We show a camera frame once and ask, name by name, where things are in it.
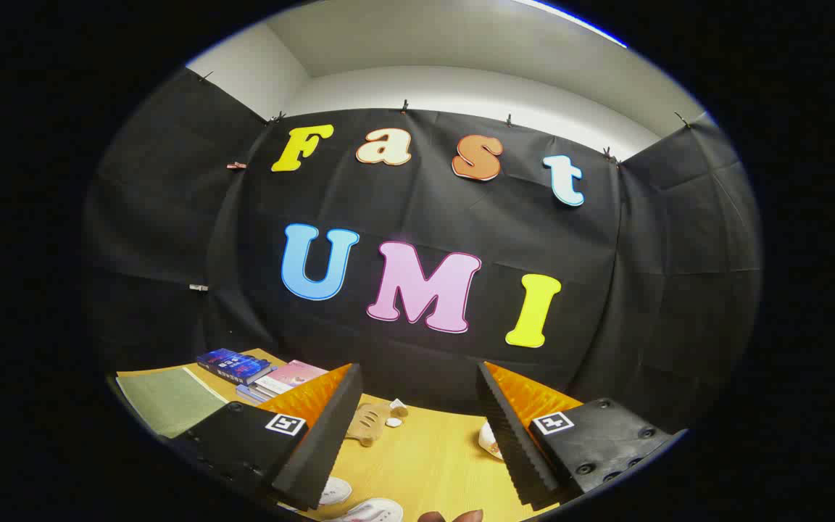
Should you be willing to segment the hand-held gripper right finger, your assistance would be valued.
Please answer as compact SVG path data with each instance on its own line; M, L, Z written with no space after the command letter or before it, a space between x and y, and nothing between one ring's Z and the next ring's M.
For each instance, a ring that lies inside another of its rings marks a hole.
M582 402L489 361L477 364L476 389L519 500L536 511L605 492L686 435L615 399Z

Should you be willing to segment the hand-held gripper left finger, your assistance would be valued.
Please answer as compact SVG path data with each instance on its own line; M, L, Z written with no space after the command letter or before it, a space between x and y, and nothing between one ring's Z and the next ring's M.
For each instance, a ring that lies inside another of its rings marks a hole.
M346 364L258 406L231 401L171 439L195 469L249 500L318 508L362 394Z

